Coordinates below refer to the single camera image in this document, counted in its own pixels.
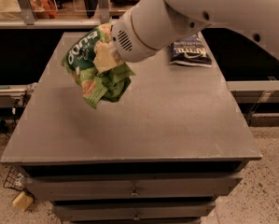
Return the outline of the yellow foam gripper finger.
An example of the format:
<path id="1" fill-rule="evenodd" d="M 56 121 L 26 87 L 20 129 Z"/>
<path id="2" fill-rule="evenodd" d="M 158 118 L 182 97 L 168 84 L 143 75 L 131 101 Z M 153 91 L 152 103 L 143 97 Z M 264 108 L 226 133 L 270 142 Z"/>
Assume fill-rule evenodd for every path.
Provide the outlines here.
<path id="1" fill-rule="evenodd" d="M 103 43 L 98 41 L 94 47 L 94 66 L 99 73 L 109 71 L 124 64 L 113 42 Z"/>

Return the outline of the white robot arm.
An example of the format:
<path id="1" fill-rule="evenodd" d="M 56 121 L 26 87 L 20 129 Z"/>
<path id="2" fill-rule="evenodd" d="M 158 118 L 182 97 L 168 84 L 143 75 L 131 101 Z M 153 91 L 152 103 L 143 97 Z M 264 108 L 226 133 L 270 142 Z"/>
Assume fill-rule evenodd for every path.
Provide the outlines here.
<path id="1" fill-rule="evenodd" d="M 140 0 L 110 27 L 126 62 L 141 62 L 205 28 L 244 36 L 279 61 L 279 0 Z"/>

